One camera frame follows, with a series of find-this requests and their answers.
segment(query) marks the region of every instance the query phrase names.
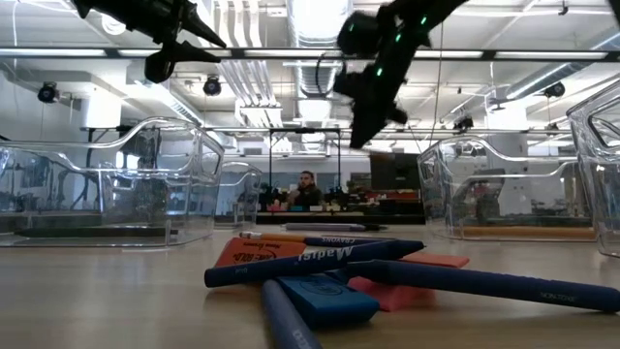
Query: blue eraser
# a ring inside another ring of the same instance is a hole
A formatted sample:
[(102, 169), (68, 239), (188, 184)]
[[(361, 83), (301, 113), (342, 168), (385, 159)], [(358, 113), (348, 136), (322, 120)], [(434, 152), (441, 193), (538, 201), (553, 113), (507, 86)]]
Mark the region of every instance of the blue eraser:
[(345, 272), (344, 269), (328, 270), (328, 271), (324, 271), (323, 274), (325, 274), (325, 276), (331, 277), (332, 279), (336, 281), (340, 281), (343, 284), (349, 283), (349, 280), (351, 279), (351, 277)]
[(277, 281), (311, 329), (363, 323), (379, 310), (377, 300), (322, 274)]

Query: ceiling-mounted camera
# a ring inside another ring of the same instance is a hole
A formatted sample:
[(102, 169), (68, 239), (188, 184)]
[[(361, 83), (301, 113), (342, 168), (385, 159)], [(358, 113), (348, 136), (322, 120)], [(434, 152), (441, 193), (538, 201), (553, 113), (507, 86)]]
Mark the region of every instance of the ceiling-mounted camera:
[(222, 84), (219, 76), (208, 76), (202, 87), (202, 91), (207, 96), (217, 96), (222, 92)]
[(46, 104), (53, 104), (60, 101), (60, 91), (56, 88), (56, 82), (44, 82), (43, 87), (37, 93), (39, 101)]
[(564, 84), (562, 82), (554, 83), (542, 92), (542, 94), (546, 98), (551, 98), (551, 97), (559, 98), (559, 97), (564, 96), (565, 93), (566, 93), (566, 87), (564, 87)]

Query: man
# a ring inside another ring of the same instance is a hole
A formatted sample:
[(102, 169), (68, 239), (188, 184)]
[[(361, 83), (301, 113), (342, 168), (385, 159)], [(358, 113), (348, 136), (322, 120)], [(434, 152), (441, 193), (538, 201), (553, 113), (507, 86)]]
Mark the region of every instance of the man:
[(297, 189), (289, 194), (289, 206), (318, 206), (323, 203), (323, 193), (315, 183), (314, 174), (304, 171), (299, 176)]

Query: desk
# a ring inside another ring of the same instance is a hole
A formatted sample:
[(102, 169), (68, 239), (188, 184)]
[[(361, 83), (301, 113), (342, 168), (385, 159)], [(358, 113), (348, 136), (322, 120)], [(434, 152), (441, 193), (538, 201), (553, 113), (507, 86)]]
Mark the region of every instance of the desk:
[[(380, 235), (422, 238), (422, 229), (400, 226)], [(209, 292), (202, 284), (204, 269), (231, 236), (169, 250), (2, 249), (2, 347), (268, 348), (257, 287)], [(620, 288), (620, 260), (598, 254), (595, 243), (425, 241), (430, 252), (469, 256), (470, 269)], [(619, 316), (438, 292), (435, 305), (318, 334), (325, 349), (604, 349), (618, 347), (619, 328)]]

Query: clear plastic container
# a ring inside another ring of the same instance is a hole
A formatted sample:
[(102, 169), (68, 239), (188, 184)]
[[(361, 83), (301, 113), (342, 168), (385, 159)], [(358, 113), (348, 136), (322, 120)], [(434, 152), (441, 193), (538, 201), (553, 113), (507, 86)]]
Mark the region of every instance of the clear plastic container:
[(620, 257), (620, 82), (567, 115), (601, 253)]
[(0, 143), (0, 245), (167, 246), (208, 237), (223, 148), (149, 118), (109, 143)]
[(593, 240), (575, 157), (509, 157), (478, 137), (418, 159), (427, 227), (462, 239)]
[(242, 162), (224, 162), (215, 215), (216, 230), (237, 232), (256, 224), (263, 173)]

